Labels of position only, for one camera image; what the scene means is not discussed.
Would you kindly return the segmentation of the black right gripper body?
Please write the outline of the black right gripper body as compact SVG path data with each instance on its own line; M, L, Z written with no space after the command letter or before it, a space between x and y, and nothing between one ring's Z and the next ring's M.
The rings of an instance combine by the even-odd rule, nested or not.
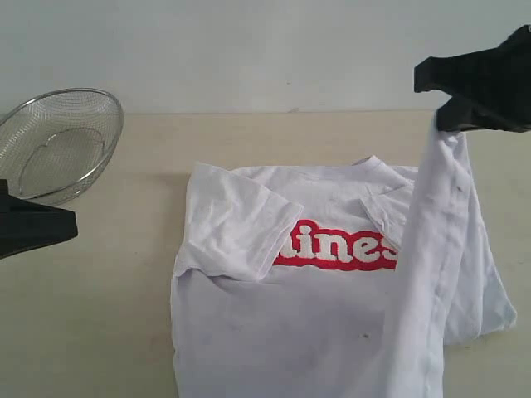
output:
M516 29L497 48L494 98L497 129L530 128L530 25Z

